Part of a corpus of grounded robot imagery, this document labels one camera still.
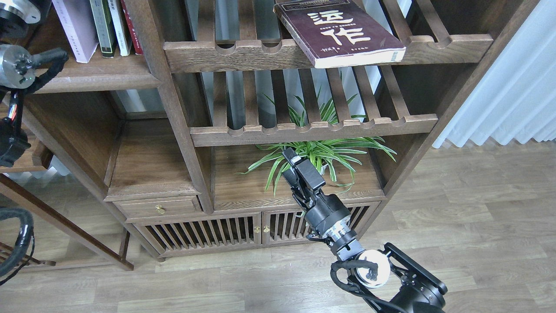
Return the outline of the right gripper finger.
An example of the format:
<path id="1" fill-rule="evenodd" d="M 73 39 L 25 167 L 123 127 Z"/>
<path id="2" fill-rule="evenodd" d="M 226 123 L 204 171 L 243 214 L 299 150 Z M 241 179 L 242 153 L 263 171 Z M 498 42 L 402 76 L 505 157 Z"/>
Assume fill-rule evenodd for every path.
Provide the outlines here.
<path id="1" fill-rule="evenodd" d="M 290 165 L 282 176 L 289 184 L 293 194 L 318 194 L 325 186 L 325 180 L 307 158 L 296 154 L 294 149 L 286 148 L 282 155 Z"/>

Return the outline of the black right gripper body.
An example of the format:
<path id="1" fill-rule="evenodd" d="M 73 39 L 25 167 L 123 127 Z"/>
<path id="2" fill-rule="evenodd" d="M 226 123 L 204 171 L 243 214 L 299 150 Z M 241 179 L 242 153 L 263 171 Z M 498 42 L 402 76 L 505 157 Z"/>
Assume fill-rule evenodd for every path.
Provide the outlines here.
<path id="1" fill-rule="evenodd" d="M 304 210 L 304 219 L 311 232 L 308 240 L 316 242 L 350 242 L 353 231 L 349 227 L 350 212 L 336 195 L 325 195 L 321 188 L 324 180 L 307 183 L 289 182 L 292 195 Z"/>

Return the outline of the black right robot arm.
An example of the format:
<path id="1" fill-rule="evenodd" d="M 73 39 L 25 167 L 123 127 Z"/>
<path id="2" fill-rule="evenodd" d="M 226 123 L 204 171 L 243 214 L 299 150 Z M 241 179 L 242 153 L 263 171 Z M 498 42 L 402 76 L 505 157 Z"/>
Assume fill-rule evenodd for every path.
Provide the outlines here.
<path id="1" fill-rule="evenodd" d="M 350 212 L 335 195 L 322 191 L 325 180 L 310 160 L 287 148 L 290 165 L 283 177 L 310 226 L 308 240 L 325 243 L 337 257 L 331 279 L 364 299 L 378 313 L 442 313 L 446 285 L 391 243 L 366 250 L 350 228 Z"/>

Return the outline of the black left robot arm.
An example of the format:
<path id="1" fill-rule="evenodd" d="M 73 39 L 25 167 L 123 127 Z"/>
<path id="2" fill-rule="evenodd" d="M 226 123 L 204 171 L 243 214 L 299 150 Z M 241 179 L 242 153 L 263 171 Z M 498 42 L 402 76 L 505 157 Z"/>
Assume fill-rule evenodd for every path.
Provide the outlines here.
<path id="1" fill-rule="evenodd" d="M 22 38 L 30 24 L 40 24 L 48 16 L 50 0 L 3 0 L 1 2 L 1 37 Z M 0 49 L 1 96 L 10 95 L 8 114 L 1 120 L 1 166 L 11 168 L 30 148 L 28 136 L 22 130 L 23 101 L 63 70 L 68 53 L 54 48 L 31 54 L 26 48 L 2 42 Z M 32 214 L 20 208 L 1 208 L 1 219 L 16 218 L 20 231 L 9 257 L 1 263 L 1 283 L 12 279 L 28 264 L 35 248 Z"/>

